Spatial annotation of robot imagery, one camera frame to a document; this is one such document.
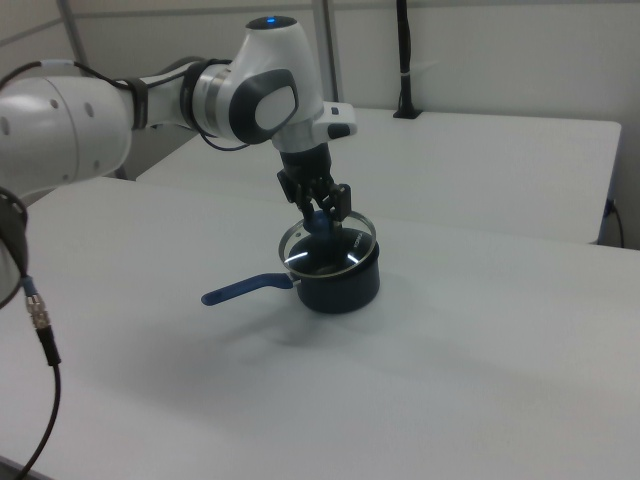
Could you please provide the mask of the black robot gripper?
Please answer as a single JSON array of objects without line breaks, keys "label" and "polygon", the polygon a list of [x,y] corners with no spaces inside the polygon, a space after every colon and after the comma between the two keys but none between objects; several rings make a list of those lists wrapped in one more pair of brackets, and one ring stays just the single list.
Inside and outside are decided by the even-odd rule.
[{"label": "black robot gripper", "polygon": [[333,221],[342,222],[351,213],[351,187],[333,182],[327,143],[300,152],[281,152],[280,158],[283,169],[277,179],[286,200],[295,203],[304,218],[315,212],[312,190],[320,209]]}]

